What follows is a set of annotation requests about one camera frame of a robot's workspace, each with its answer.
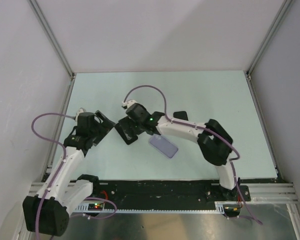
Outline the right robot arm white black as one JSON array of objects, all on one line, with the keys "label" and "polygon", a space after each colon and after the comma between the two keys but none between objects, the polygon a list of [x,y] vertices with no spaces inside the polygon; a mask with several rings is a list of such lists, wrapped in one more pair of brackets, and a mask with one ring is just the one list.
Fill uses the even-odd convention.
[{"label": "right robot arm white black", "polygon": [[232,161],[238,160],[240,154],[218,121],[210,119],[207,123],[195,123],[159,111],[149,113],[134,100],[125,102],[123,108],[126,116],[118,121],[115,129],[127,145],[138,140],[142,133],[173,136],[198,144],[204,159],[216,168],[222,197],[231,201],[239,195]]}]

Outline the black phone case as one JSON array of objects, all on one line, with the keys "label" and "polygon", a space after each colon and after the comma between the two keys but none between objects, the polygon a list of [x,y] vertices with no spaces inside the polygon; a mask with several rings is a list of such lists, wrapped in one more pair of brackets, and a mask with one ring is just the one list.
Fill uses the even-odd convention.
[{"label": "black phone case", "polygon": [[182,111],[175,111],[173,113],[173,118],[174,119],[179,119],[179,120],[183,120],[183,121],[188,121],[188,114],[186,111],[182,110]]}]

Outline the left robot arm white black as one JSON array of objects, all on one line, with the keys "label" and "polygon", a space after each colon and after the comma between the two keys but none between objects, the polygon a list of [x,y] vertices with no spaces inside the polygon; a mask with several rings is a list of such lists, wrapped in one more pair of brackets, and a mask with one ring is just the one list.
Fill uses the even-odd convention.
[{"label": "left robot arm white black", "polygon": [[102,193],[99,178],[89,174],[80,175],[70,190],[67,187],[72,173],[88,151],[106,137],[115,123],[99,110],[87,112],[83,108],[72,120],[75,126],[64,141],[54,141],[62,147],[56,168],[36,194],[26,196],[22,203],[26,228],[35,233],[36,239],[40,239],[42,234],[62,236],[76,207],[87,198],[97,199]]}]

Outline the lilac phone case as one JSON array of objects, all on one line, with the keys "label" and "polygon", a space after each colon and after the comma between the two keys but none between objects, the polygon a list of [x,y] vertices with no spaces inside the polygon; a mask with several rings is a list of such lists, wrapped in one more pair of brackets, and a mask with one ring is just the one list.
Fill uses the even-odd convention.
[{"label": "lilac phone case", "polygon": [[154,134],[148,143],[168,159],[172,159],[179,151],[174,143],[162,135]]}]

